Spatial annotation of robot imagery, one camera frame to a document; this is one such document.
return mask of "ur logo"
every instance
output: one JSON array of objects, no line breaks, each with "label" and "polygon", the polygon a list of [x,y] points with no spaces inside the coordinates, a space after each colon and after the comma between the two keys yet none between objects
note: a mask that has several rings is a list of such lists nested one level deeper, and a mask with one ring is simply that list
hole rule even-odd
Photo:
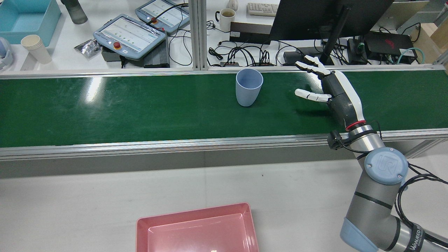
[{"label": "ur logo", "polygon": [[392,49],[395,49],[395,44],[394,44],[394,42],[393,42],[392,40],[385,39],[384,41],[385,41],[388,45],[390,45]]},{"label": "ur logo", "polygon": [[378,169],[381,171],[388,170],[391,174],[394,174],[396,170],[396,166],[398,164],[398,160],[393,157],[381,155],[379,157],[379,167]]}]

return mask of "white mug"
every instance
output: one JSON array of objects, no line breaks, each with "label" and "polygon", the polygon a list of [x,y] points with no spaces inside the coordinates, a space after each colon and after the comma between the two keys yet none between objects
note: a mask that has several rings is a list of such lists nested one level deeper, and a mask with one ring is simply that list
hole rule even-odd
[{"label": "white mug", "polygon": [[223,32],[230,31],[230,22],[235,21],[235,11],[229,8],[222,9],[215,13],[215,19],[220,24],[220,30]]}]

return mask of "plastic bag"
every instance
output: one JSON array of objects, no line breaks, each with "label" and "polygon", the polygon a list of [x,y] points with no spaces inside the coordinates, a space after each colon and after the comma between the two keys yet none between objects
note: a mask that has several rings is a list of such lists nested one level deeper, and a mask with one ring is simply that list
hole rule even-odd
[{"label": "plastic bag", "polygon": [[74,49],[78,50],[86,59],[89,60],[101,51],[101,45],[95,39],[90,39],[75,46]]}]

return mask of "screen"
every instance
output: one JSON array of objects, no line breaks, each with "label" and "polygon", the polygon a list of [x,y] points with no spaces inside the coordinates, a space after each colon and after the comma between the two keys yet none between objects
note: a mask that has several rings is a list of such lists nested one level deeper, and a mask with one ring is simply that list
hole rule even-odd
[{"label": "screen", "polygon": [[124,17],[117,19],[101,32],[137,52],[141,52],[157,39],[155,34]]},{"label": "screen", "polygon": [[327,39],[342,7],[349,7],[339,37],[370,31],[394,0],[280,0],[272,40]]},{"label": "screen", "polygon": [[[171,4],[164,2],[162,0],[155,0],[154,2],[148,4],[147,6],[143,7],[142,10],[146,11],[148,14],[150,14],[153,17],[157,17],[160,13],[165,11],[166,9],[172,7]],[[178,25],[183,19],[186,19],[188,17],[187,14],[181,12],[178,8],[173,8],[167,12],[165,12],[162,16],[160,16],[158,19],[167,24],[169,27],[174,27]]]}]

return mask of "pink tray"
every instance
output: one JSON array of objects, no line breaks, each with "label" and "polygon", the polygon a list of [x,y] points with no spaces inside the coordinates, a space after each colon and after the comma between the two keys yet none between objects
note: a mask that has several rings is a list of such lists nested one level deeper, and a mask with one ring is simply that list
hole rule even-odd
[{"label": "pink tray", "polygon": [[258,252],[247,203],[143,217],[136,252]]}]

